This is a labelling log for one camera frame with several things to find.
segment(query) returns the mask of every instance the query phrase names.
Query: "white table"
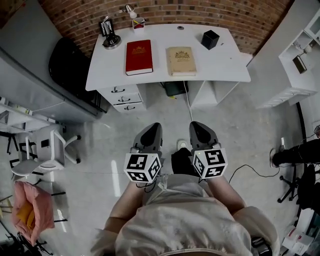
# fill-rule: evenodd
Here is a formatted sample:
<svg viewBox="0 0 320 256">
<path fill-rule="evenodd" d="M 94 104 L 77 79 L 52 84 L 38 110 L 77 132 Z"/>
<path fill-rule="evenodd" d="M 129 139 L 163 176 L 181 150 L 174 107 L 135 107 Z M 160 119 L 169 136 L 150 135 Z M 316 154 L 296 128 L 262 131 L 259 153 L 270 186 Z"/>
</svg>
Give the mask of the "white table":
<svg viewBox="0 0 320 256">
<path fill-rule="evenodd" d="M 178 26 L 184 27 L 184 30 L 177 29 Z M 203 33 L 209 30 L 220 36 L 216 47 L 211 50 L 200 43 Z M 87 91 L 100 92 L 119 111 L 123 111 L 123 107 L 117 106 L 118 104 L 127 103 L 127 107 L 128 104 L 136 104 L 133 101 L 137 102 L 139 98 L 142 106 L 145 93 L 141 85 L 147 83 L 188 81 L 190 104 L 194 107 L 216 105 L 239 82 L 251 81 L 246 63 L 226 28 L 193 24 L 158 24 L 145 26 L 143 34 L 139 35 L 135 34 L 132 28 L 120 29 L 115 33 L 121 37 L 121 44 L 112 50 L 105 49 L 102 46 L 105 38 L 102 35 L 98 36 L 85 88 Z M 127 76 L 127 43 L 139 40 L 151 40 L 153 72 Z M 192 48 L 196 76 L 169 75 L 169 47 Z"/>
</svg>

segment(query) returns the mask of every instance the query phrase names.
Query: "gray floor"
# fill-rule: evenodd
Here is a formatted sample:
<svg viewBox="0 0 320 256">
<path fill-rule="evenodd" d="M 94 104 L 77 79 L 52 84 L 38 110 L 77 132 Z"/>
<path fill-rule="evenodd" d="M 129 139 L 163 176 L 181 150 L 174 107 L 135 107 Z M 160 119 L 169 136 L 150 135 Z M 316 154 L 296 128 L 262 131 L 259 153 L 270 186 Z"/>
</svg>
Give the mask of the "gray floor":
<svg viewBox="0 0 320 256">
<path fill-rule="evenodd" d="M 269 151 L 278 147 L 285 137 L 289 147 L 301 141 L 301 129 L 295 106 L 287 103 L 271 109 L 254 109 L 248 96 L 250 87 L 241 84 L 216 107 L 194 109 L 193 119 L 212 128 L 226 149 L 229 179 L 234 170 L 248 164 L 261 175 L 273 175 L 277 169 L 269 166 Z M 91 230 L 102 228 L 108 215 L 124 191 L 128 178 L 123 172 L 125 154 L 129 152 L 134 137 L 147 125 L 159 122 L 163 128 L 163 172 L 171 173 L 171 154 L 176 150 L 178 139 L 189 140 L 190 115 L 185 96 L 168 98 L 158 84 L 147 88 L 148 109 L 145 112 L 126 115 L 113 108 L 93 123 L 69 125 L 66 139 L 80 134 L 81 141 L 73 144 L 81 163 L 67 162 L 63 171 L 47 174 L 44 179 L 54 181 L 66 191 L 63 215 L 68 218 L 64 226 L 46 230 L 42 237 L 47 240 L 56 255 L 88 255 Z M 7 140 L 0 138 L 0 198 L 12 193 L 11 171 Z M 240 169 L 232 178 L 231 185 L 244 198 L 248 206 L 260 208 L 275 224 L 280 240 L 284 231 L 295 218 L 297 206 L 288 200 L 277 203 L 287 189 L 280 175 L 291 176 L 290 168 L 281 168 L 275 177 L 263 178 L 250 168 Z M 29 181 L 37 177 L 30 176 Z M 8 216 L 5 222 L 10 226 Z"/>
</svg>

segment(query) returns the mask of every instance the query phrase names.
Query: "white chair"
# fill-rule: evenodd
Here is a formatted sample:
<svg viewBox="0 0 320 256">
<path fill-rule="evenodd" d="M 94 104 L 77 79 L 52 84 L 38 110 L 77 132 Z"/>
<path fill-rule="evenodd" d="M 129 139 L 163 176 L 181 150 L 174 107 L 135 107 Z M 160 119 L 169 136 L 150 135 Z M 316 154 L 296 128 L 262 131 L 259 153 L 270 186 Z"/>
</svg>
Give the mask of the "white chair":
<svg viewBox="0 0 320 256">
<path fill-rule="evenodd" d="M 32 173 L 43 175 L 41 172 L 36 172 L 39 168 L 42 171 L 50 172 L 54 170 L 63 170 L 65 168 L 65 157 L 72 163 L 80 163 L 80 159 L 74 159 L 65 150 L 71 142 L 80 140 L 81 136 L 73 136 L 68 141 L 62 137 L 62 127 L 58 124 L 50 125 L 34 132 L 36 140 L 37 159 L 30 159 L 29 136 L 25 138 L 26 158 L 12 168 L 12 172 L 18 176 L 28 176 Z"/>
</svg>

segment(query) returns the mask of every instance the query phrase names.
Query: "black trousers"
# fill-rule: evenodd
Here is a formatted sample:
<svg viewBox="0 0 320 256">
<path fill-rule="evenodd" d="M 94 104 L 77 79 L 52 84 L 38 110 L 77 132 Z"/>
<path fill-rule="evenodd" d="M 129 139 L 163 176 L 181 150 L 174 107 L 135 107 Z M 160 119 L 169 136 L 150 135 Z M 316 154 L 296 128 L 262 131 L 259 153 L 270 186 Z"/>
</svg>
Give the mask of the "black trousers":
<svg viewBox="0 0 320 256">
<path fill-rule="evenodd" d="M 171 165 L 174 174 L 186 174 L 199 177 L 189 157 L 191 152 L 183 147 L 179 151 L 171 155 Z"/>
<path fill-rule="evenodd" d="M 294 146 L 283 152 L 274 154 L 272 162 L 275 166 L 281 164 L 316 164 L 320 163 L 320 139 Z"/>
</svg>

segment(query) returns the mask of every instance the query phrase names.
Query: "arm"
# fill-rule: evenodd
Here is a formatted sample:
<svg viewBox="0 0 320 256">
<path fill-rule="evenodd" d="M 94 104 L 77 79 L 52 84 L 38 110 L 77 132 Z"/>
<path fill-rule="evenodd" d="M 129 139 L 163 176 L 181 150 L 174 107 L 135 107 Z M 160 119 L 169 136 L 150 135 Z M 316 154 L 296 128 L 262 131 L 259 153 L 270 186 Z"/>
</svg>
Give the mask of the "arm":
<svg viewBox="0 0 320 256">
<path fill-rule="evenodd" d="M 135 182 L 129 182 L 114 205 L 104 229 L 118 234 L 124 224 L 136 215 L 137 209 L 142 204 L 144 193 L 144 189 L 138 188 Z"/>
<path fill-rule="evenodd" d="M 223 203 L 231 214 L 246 207 L 245 201 L 227 182 L 224 176 L 206 180 L 213 196 Z"/>
</svg>

